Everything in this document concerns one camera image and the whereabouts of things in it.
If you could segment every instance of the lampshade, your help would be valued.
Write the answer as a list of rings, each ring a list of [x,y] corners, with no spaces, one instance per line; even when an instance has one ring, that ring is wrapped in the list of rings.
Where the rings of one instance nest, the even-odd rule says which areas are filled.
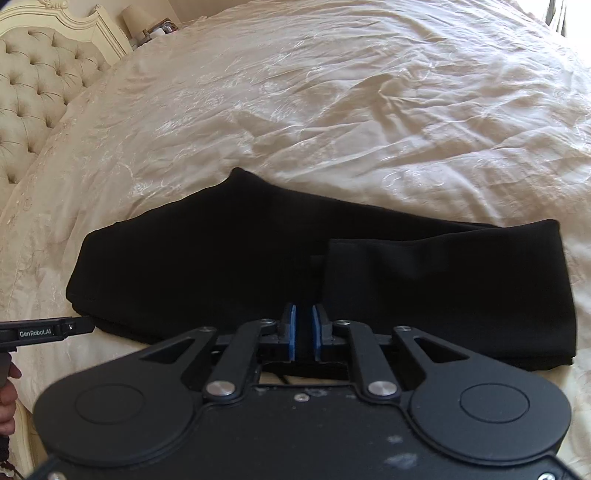
[[[136,5],[130,5],[121,14],[132,37],[136,37],[136,35],[142,33],[144,30],[149,30],[158,23],[158,20],[146,10]]]

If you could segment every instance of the wrinkled fabric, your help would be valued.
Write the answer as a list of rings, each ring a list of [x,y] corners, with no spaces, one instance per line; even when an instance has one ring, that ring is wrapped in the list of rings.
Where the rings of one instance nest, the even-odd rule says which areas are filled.
[[[548,376],[574,410],[561,456],[591,478],[591,76],[561,42],[502,0],[256,1],[157,38],[69,104],[13,191],[1,316],[73,314],[89,232],[236,166],[435,218],[555,218],[579,350]],[[22,348],[20,396],[31,408],[57,378],[135,348],[101,332]]]

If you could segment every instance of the finger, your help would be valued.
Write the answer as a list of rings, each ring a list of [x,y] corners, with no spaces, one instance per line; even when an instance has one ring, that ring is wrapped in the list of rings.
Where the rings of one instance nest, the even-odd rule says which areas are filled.
[[[10,419],[8,422],[0,424],[0,435],[5,437],[12,435],[15,430],[15,425],[14,419]]]
[[[17,389],[10,380],[7,380],[6,385],[0,388],[0,404],[10,405],[11,403],[15,403],[17,398]]]
[[[8,370],[8,376],[13,378],[21,378],[22,372],[18,369],[15,364],[10,364],[10,369]]]
[[[16,403],[11,403],[10,405],[0,406],[0,424],[6,423],[11,418],[13,418],[16,411],[17,411],[17,404]]]

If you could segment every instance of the circular cap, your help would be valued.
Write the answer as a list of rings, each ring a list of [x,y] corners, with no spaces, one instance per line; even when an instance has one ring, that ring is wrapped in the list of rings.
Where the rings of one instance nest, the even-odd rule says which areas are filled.
[[[134,366],[101,365],[45,390],[34,415],[46,448],[80,465],[108,468],[143,462],[174,445],[194,416],[190,391],[159,364],[138,360]]]
[[[369,393],[377,395],[378,397],[389,397],[394,395],[398,387],[392,382],[384,380],[378,380],[377,382],[371,382],[368,386]]]
[[[464,390],[460,405],[474,419],[488,423],[508,423],[525,415],[530,402],[516,388],[483,384]]]
[[[431,440],[475,462],[533,458],[553,450],[570,424],[554,384],[480,359],[434,368],[414,391],[410,414]]]
[[[205,390],[214,397],[227,397],[236,391],[236,385],[226,380],[216,380],[207,384]]]
[[[78,414],[99,425],[125,422],[140,413],[143,406],[142,392],[128,385],[100,385],[76,400]]]

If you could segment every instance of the bed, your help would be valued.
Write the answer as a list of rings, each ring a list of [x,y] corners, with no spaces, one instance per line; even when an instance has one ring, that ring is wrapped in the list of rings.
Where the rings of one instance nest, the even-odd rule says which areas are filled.
[[[0,209],[18,194],[68,104],[131,52],[103,7],[76,18],[67,5],[17,1],[0,12]],[[22,403],[15,418],[11,459],[26,474],[44,452]]]
[[[240,5],[126,56],[69,102],[38,149],[0,216],[5,319],[75,314],[64,295],[86,234],[237,166],[289,189],[437,218],[558,219],[578,353],[572,367],[541,374],[573,406],[560,456],[591,479],[591,74],[517,5]],[[141,347],[97,330],[22,348],[22,405]]]

